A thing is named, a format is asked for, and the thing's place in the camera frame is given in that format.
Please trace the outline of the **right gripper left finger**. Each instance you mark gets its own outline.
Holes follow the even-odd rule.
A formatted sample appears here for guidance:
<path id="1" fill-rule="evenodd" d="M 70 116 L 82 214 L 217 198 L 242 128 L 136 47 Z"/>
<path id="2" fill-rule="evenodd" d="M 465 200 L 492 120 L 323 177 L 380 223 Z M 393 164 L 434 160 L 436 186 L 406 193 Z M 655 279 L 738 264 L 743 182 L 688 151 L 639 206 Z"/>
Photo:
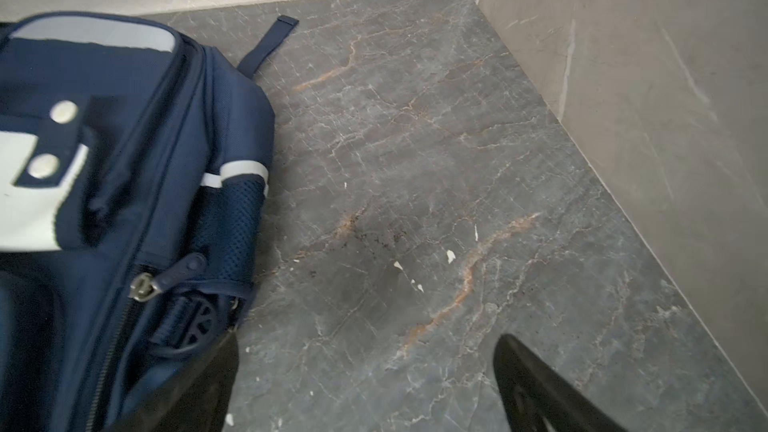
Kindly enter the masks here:
<path id="1" fill-rule="evenodd" d="M 188 362 L 112 431 L 220 431 L 239 367 L 237 336 L 228 331 Z"/>

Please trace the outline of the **navy blue student backpack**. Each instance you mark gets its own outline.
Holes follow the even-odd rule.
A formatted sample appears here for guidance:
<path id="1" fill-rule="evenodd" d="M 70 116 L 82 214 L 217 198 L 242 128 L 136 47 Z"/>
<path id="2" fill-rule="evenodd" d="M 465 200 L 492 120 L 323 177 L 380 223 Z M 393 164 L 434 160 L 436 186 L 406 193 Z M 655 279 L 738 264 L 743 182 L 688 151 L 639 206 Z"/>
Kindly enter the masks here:
<path id="1" fill-rule="evenodd" d="M 85 12 L 1 27 L 1 427 L 112 431 L 256 292 L 275 113 L 166 25 Z"/>

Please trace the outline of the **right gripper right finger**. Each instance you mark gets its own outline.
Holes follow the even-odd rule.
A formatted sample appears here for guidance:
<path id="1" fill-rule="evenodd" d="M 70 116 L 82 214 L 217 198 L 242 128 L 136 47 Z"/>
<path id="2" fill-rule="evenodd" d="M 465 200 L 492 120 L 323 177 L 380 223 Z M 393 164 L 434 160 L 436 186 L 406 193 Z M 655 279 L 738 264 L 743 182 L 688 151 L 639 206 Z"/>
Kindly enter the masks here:
<path id="1" fill-rule="evenodd" d="M 493 372 L 513 431 L 624 429 L 512 334 L 498 339 Z"/>

